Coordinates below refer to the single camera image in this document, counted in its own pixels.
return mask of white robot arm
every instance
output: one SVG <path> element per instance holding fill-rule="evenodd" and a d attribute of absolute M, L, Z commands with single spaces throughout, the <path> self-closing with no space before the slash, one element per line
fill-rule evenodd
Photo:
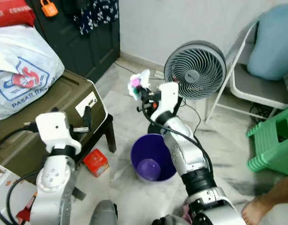
<path fill-rule="evenodd" d="M 37 197 L 32 205 L 32 225 L 69 225 L 71 195 L 75 188 L 75 155 L 81 152 L 81 144 L 74 140 L 64 112 L 39 115 L 36 124 L 46 150 L 50 153 L 37 176 Z M 90 225 L 116 225 L 117 216 L 110 200 L 101 201 Z"/>
<path fill-rule="evenodd" d="M 152 124 L 165 128 L 161 133 L 176 171 L 186 186 L 190 211 L 194 218 L 193 224 L 245 225 L 223 190 L 216 186 L 207 153 L 198 140 L 198 143 L 193 140 L 191 129 L 172 114 L 177 104 L 178 84 L 164 83 L 159 89 L 161 94 L 153 94 L 149 90 L 137 87 L 143 101 L 141 110 Z M 151 110 L 150 105 L 158 107 Z M 181 218 L 168 215 L 163 220 L 156 220 L 154 224 L 182 225 L 183 222 Z"/>

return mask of red box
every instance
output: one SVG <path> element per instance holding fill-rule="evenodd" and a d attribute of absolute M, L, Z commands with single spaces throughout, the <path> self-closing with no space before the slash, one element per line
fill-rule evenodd
<path fill-rule="evenodd" d="M 99 177 L 109 167 L 107 158 L 98 149 L 89 153 L 83 162 L 95 177 Z"/>

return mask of white plastic bag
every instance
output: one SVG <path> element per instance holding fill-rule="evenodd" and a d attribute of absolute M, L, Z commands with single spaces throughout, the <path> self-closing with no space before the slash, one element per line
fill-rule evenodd
<path fill-rule="evenodd" d="M 133 74 L 129 83 L 127 84 L 127 89 L 129 90 L 129 94 L 134 97 L 135 100 L 139 100 L 141 98 L 140 94 L 137 92 L 136 87 L 141 86 L 142 88 L 148 88 L 149 84 L 149 76 L 150 70 L 143 70 L 140 74 Z"/>
<path fill-rule="evenodd" d="M 63 74 L 60 58 L 33 27 L 0 28 L 0 120 L 44 95 Z"/>

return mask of label sticker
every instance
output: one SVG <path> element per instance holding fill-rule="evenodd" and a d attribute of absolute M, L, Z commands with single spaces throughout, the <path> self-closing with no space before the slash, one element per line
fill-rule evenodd
<path fill-rule="evenodd" d="M 97 98 L 92 91 L 87 97 L 85 97 L 77 106 L 75 106 L 76 111 L 78 114 L 83 117 L 84 109 L 88 105 L 90 108 L 93 107 L 97 102 Z"/>

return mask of black cable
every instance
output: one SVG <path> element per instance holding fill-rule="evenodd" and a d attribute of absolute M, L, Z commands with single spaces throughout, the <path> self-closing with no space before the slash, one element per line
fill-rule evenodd
<path fill-rule="evenodd" d="M 251 113 L 252 109 L 254 109 L 254 108 L 257 110 L 257 112 L 255 114 L 257 114 L 259 116 L 263 116 L 265 118 L 267 118 L 271 113 L 271 111 L 267 107 L 260 105 L 260 104 L 257 104 L 257 103 L 252 103 L 249 112 Z M 250 117 L 256 124 L 258 124 L 259 122 L 265 121 L 265 119 L 262 119 L 262 118 L 258 118 L 258 117 L 254 117 L 254 116 L 250 116 Z"/>
<path fill-rule="evenodd" d="M 32 132 L 38 132 L 38 128 L 35 122 L 29 123 L 28 125 L 18 128 L 14 131 L 12 131 L 11 133 L 7 134 L 6 136 L 4 136 L 1 140 L 0 140 L 0 147 L 1 145 L 8 139 L 10 138 L 12 135 L 20 132 L 20 131 L 24 131 L 24 130 L 30 130 Z M 19 179 L 19 181 L 22 181 L 23 179 L 27 178 L 31 176 L 31 173 L 23 176 L 22 178 Z M 9 222 L 1 213 L 0 213 L 0 219 L 2 220 L 2 222 L 4 222 L 6 225 L 17 225 L 18 223 L 15 221 L 15 219 L 12 217 L 12 215 L 10 216 L 11 221 L 13 222 L 13 224 L 11 222 Z"/>
<path fill-rule="evenodd" d="M 131 69 L 128 69 L 128 68 L 126 68 L 126 67 L 118 64 L 117 62 L 114 62 L 114 63 L 115 63 L 117 66 L 120 66 L 121 68 L 126 69 L 126 70 L 128 70 L 129 72 L 132 72 L 133 74 L 137 74 L 137 72 L 132 71 Z M 150 80 L 164 80 L 164 79 L 161 79 L 161 78 L 151 78 L 151 77 L 149 77 L 149 79 L 150 79 Z"/>
<path fill-rule="evenodd" d="M 10 136 L 12 136 L 12 135 L 14 135 L 14 134 L 16 134 L 16 133 L 18 133 L 18 132 L 20 132 L 20 131 L 24 131 L 24 130 L 27 130 L 27 127 L 21 127 L 21 128 L 19 128 L 19 129 L 17 129 L 17 130 L 12 131 L 12 132 L 9 133 L 8 135 L 4 136 L 4 137 L 0 140 L 0 146 L 1 146 L 8 138 L 10 138 Z"/>
<path fill-rule="evenodd" d="M 7 198 L 6 198 L 6 205 L 7 205 L 8 216 L 9 216 L 9 218 L 11 219 L 11 221 L 12 221 L 13 223 L 9 222 L 9 221 L 0 213 L 0 219 L 1 219 L 2 222 L 5 223 L 6 225 L 19 225 L 19 224 L 17 223 L 17 221 L 14 219 L 13 215 L 11 214 L 11 210 L 10 210 L 10 196 L 11 196 L 11 193 L 12 193 L 14 187 L 15 187 L 18 183 L 20 183 L 22 180 L 25 180 L 25 179 L 28 178 L 28 177 L 31 177 L 31 176 L 33 176 L 33 175 L 38 174 L 39 171 L 40 171 L 40 170 L 35 171 L 35 172 L 31 172 L 31 173 L 29 173 L 29 174 L 21 177 L 20 179 L 16 180 L 16 181 L 13 183 L 13 185 L 11 186 L 11 188 L 9 189 L 8 194 L 7 194 Z"/>
<path fill-rule="evenodd" d="M 184 134 L 182 134 L 182 133 L 180 133 L 180 132 L 178 132 L 178 131 L 176 131 L 176 130 L 173 130 L 173 129 L 171 129 L 171 128 L 165 127 L 165 126 L 163 126 L 163 125 L 161 125 L 161 124 L 159 124 L 159 123 L 154 122 L 152 119 L 150 119 L 149 115 L 148 115 L 148 114 L 146 113 L 146 111 L 145 111 L 145 102 L 146 102 L 146 101 L 142 101 L 142 106 L 141 106 L 141 107 L 142 107 L 142 112 L 143 112 L 145 118 L 146 118 L 151 124 L 153 124 L 153 125 L 155 125 L 155 126 L 158 126 L 158 127 L 162 128 L 162 129 L 164 129 L 164 130 L 167 130 L 167 131 L 170 131 L 170 132 L 172 132 L 172 133 L 175 133 L 175 134 L 177 134 L 177 135 L 180 135 L 180 136 L 182 136 L 183 138 L 187 139 L 189 142 L 193 143 L 195 146 L 197 146 L 197 147 L 202 151 L 203 156 L 205 157 L 205 159 L 206 159 L 206 161 L 207 161 L 207 163 L 208 163 L 210 173 L 213 175 L 213 165 L 212 165 L 211 159 L 210 159 L 208 153 L 202 148 L 201 143 L 198 141 L 198 139 L 194 136 L 195 140 L 197 141 L 197 142 L 195 142 L 192 138 L 189 138 L 188 136 L 186 136 L 186 135 L 184 135 Z"/>
<path fill-rule="evenodd" d="M 196 111 L 196 109 L 194 109 L 192 106 L 190 106 L 190 105 L 188 105 L 188 104 L 186 103 L 186 100 L 185 100 L 185 105 L 186 105 L 187 107 L 190 107 L 191 109 L 193 109 L 193 111 L 196 112 L 196 114 L 197 114 L 197 116 L 198 116 L 198 118 L 199 118 L 199 122 L 198 122 L 198 124 L 197 124 L 197 126 L 195 127 L 195 130 L 194 130 L 194 132 L 193 132 L 193 134 L 195 134 L 198 126 L 199 126 L 200 123 L 201 123 L 200 115 L 199 115 L 199 113 Z"/>
<path fill-rule="evenodd" d="M 7 212 L 8 212 L 8 217 L 11 219 L 11 221 L 17 225 L 17 221 L 15 220 L 15 218 L 13 217 L 12 213 L 11 213 L 11 209 L 10 209 L 10 198 L 11 198 L 11 194 L 12 194 L 12 191 L 13 189 L 16 187 L 17 184 L 19 184 L 22 180 L 25 180 L 31 176 L 34 176 L 36 174 L 38 174 L 40 172 L 40 170 L 37 170 L 37 171 L 34 171 L 34 172 L 31 172 L 27 175 L 24 175 L 23 177 L 21 177 L 20 179 L 16 180 L 13 185 L 11 186 L 11 188 L 8 190 L 8 194 L 7 194 L 7 202 L 6 202 L 6 205 L 7 205 Z"/>
<path fill-rule="evenodd" d="M 14 225 L 11 222 L 9 222 L 1 213 L 0 213 L 0 219 L 2 220 L 3 223 L 6 225 Z"/>
<path fill-rule="evenodd" d="M 183 102 L 183 105 L 181 105 L 180 107 L 184 107 L 184 106 L 186 105 L 186 99 L 183 98 L 183 99 L 182 99 L 182 102 Z"/>

